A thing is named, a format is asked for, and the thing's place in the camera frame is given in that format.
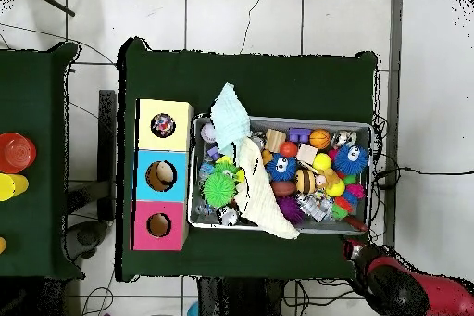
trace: shape sorter box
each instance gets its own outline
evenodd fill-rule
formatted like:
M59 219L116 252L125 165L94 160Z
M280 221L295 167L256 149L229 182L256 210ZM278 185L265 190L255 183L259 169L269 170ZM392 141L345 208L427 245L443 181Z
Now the shape sorter box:
M152 121L160 114L171 117L174 130L168 137L157 137L151 130ZM187 102L138 99L135 118L139 121L140 150L188 152L193 107Z
M132 250L182 250L188 232L185 212L192 118L193 108L186 102L137 100ZM160 177L164 165L172 180ZM159 228L150 228L158 220Z

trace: blue box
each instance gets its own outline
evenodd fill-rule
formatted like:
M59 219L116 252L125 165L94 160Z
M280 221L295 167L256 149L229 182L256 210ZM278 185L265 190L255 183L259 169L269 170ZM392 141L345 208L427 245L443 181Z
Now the blue box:
M176 182L167 191L156 191L146 182L146 171L158 161L170 163L176 170ZM184 202L188 174L188 153L138 150L136 200Z

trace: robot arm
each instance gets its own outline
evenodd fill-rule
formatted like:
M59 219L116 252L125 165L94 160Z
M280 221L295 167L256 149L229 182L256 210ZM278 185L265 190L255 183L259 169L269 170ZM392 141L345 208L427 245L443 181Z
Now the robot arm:
M474 290L466 281L412 272L374 244L345 240L343 253L355 266L350 285L380 315L474 316Z

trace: dark green tabletop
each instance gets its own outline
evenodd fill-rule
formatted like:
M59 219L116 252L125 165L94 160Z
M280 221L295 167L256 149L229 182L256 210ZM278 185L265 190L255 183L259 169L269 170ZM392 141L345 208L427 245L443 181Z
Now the dark green tabletop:
M326 234L284 240L265 232L191 227L182 251L130 251L134 103L137 98L186 101L195 113L208 112L229 82L251 116L371 123L376 65L371 52L356 57L226 56L153 52L141 39L130 39L118 54L118 157L125 160L118 166L118 180L123 177L118 195L124 199L123 210L118 202L118 215L123 211L126 216L118 228L118 276L352 276L340 239Z
M29 137L37 149L34 163L20 174L30 186L24 194L0 202L1 276L80 277L64 256L65 80L77 53L72 43L48 52L0 51L0 133Z

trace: towel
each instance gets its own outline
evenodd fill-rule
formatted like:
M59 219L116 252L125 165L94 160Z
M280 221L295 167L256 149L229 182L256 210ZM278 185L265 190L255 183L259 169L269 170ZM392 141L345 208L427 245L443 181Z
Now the towel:
M218 151L239 163L244 137L250 136L250 118L241 104L233 84L226 83L211 107L211 120L216 130Z
M234 199L242 216L277 237L296 238L300 233L281 214L258 145L248 137L242 141L239 160L245 181L237 185Z

